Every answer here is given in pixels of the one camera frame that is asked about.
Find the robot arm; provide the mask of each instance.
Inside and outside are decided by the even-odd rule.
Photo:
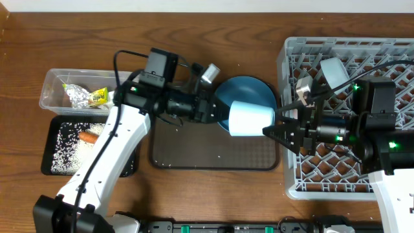
[[[197,75],[197,81],[195,89],[186,93],[184,88],[170,87],[177,64],[178,55],[151,49],[145,70],[133,72],[118,88],[114,97],[116,107],[111,109],[92,154],[55,199],[41,196],[35,204],[33,215],[36,232],[68,232],[71,229],[69,222],[75,223],[76,230],[82,233],[138,232],[140,224],[131,217],[115,215],[104,219],[103,216],[107,213],[115,183],[128,157],[147,135],[151,119],[163,119],[161,114],[166,113],[173,118],[183,117],[189,122],[209,124],[226,120],[230,110],[213,93],[199,90],[202,80],[211,83],[218,74],[218,68],[210,66],[204,69],[196,63],[192,67],[187,65],[190,76]],[[188,84],[184,86],[186,89],[191,87],[191,77]],[[117,122],[118,128],[113,134]]]
[[[351,115],[323,114],[323,99],[312,100],[310,76],[298,82],[298,119],[279,116],[263,134],[294,153],[314,155],[317,142],[352,145],[376,195],[385,233],[409,232],[414,222],[414,132],[395,129],[395,84],[365,76],[356,81]]]
[[[58,192],[58,195],[63,196],[65,203],[75,204],[76,195],[86,171],[113,129],[118,111],[117,108],[113,107],[111,109],[102,134],[93,147],[92,155],[88,157],[80,169],[73,175],[72,179]],[[121,108],[120,125],[116,130],[116,135],[108,147],[106,147],[92,174],[89,176],[89,181],[83,191],[79,205],[80,208],[93,205],[95,207],[94,213],[101,216],[106,216],[113,188],[130,154],[142,138],[147,135],[151,127],[148,114],[143,115],[139,109],[124,104]]]

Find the wooden table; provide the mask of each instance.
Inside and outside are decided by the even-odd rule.
[[[69,177],[40,172],[54,113],[38,106],[51,68],[111,70],[118,49],[159,47],[220,67],[218,81],[251,74],[277,86],[276,58],[289,36],[413,38],[410,14],[64,14],[12,13],[0,42],[0,232],[33,232],[32,208]],[[124,56],[121,70],[145,60]],[[375,202],[293,201],[283,167],[273,172],[159,170],[142,143],[139,170],[118,180],[109,207],[177,221],[279,221],[344,215],[380,221]]]

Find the gray dish rack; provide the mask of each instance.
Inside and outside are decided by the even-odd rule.
[[[414,60],[414,39],[392,38],[288,38],[279,53],[278,86],[282,105],[298,100],[294,88],[298,79],[311,75],[324,82],[320,61],[337,57],[352,78],[388,61]],[[397,129],[414,128],[414,68],[395,65],[371,75],[387,76],[397,85],[395,112]],[[324,103],[326,113],[350,113],[352,89],[333,96]],[[285,113],[293,117],[295,112]],[[345,146],[335,150],[349,151]],[[361,167],[345,156],[326,151],[318,145],[315,157],[283,148],[283,171],[286,194],[291,199],[375,201],[368,176]]]

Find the white wall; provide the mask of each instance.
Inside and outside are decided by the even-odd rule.
[[[414,0],[0,0],[11,12],[386,12]]]

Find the plastic cup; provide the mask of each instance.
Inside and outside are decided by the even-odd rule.
[[[274,124],[271,107],[234,101],[230,107],[228,127],[231,136],[263,136],[263,128]]]

